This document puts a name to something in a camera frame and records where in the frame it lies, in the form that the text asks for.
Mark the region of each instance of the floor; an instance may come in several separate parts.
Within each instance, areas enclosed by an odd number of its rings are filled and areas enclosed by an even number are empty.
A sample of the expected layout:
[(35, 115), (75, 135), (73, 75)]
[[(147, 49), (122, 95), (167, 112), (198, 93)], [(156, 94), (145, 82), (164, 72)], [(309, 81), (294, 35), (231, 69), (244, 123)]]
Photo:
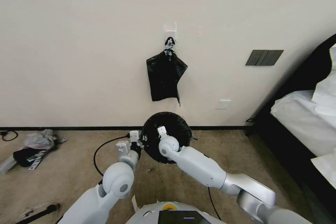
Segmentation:
[[(0, 162), (23, 145), (25, 135), (11, 142), (0, 141)], [(57, 202), (59, 211), (34, 222), (55, 223), (72, 203), (101, 176), (93, 166), (93, 153), (105, 141), (123, 136), (127, 131), (59, 131), (68, 142), (45, 157), (35, 171), (16, 166), (0, 175), (0, 222), (13, 223), (26, 207)], [(277, 205), (297, 212), (312, 221), (305, 196), (258, 136), (246, 137), (243, 131), (194, 131), (191, 146), (211, 157), (229, 173), (245, 173), (277, 194)], [(97, 155), (97, 165), (105, 171), (116, 162), (114, 143), (104, 146)], [(133, 215), (131, 198), (136, 195), (139, 206), (159, 201), (178, 201), (208, 212), (215, 212), (208, 189), (178, 169), (175, 164), (160, 164), (142, 153), (135, 172), (130, 195), (112, 209), (108, 223), (124, 224)], [(214, 204), (224, 222), (254, 223), (237, 206), (234, 196), (211, 190)]]

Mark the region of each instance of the baseboard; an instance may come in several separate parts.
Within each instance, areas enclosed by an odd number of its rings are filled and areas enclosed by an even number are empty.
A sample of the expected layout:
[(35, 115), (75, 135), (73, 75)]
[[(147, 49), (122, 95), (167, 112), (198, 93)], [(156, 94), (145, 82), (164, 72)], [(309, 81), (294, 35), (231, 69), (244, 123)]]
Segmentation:
[[(190, 126), (192, 130), (246, 130), (251, 126)], [(106, 127), (0, 127), (0, 131), (96, 131), (96, 130), (141, 130), (142, 126), (106, 126)]]

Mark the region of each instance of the pile of clothes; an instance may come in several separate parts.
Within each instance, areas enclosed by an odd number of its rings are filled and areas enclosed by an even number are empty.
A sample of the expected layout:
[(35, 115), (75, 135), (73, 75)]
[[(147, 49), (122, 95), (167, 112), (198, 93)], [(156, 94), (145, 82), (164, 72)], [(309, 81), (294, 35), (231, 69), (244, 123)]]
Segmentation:
[(24, 146), (15, 151), (11, 157), (0, 165), (0, 174), (6, 173), (16, 164), (34, 170), (40, 164), (44, 155), (55, 150), (57, 144), (65, 141), (67, 141), (67, 138), (59, 140), (51, 129), (45, 129), (42, 133), (27, 135), (24, 139)]

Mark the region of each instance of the white bedsheet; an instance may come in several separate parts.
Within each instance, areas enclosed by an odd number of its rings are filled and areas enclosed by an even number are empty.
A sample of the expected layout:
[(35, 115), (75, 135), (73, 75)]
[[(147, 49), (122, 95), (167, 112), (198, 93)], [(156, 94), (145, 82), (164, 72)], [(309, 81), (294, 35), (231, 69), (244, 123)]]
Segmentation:
[(312, 102), (313, 92), (286, 95), (275, 102), (271, 114), (319, 157), (336, 148), (336, 109)]
[(333, 153), (311, 160), (319, 172), (336, 189), (336, 149)]

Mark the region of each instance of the robot screen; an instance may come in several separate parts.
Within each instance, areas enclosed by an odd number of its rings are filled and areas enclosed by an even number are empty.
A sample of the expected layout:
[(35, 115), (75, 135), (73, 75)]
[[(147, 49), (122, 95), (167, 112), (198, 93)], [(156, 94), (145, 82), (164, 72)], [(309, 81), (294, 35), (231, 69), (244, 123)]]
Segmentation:
[(197, 211), (169, 211), (159, 213), (158, 224), (211, 224)]

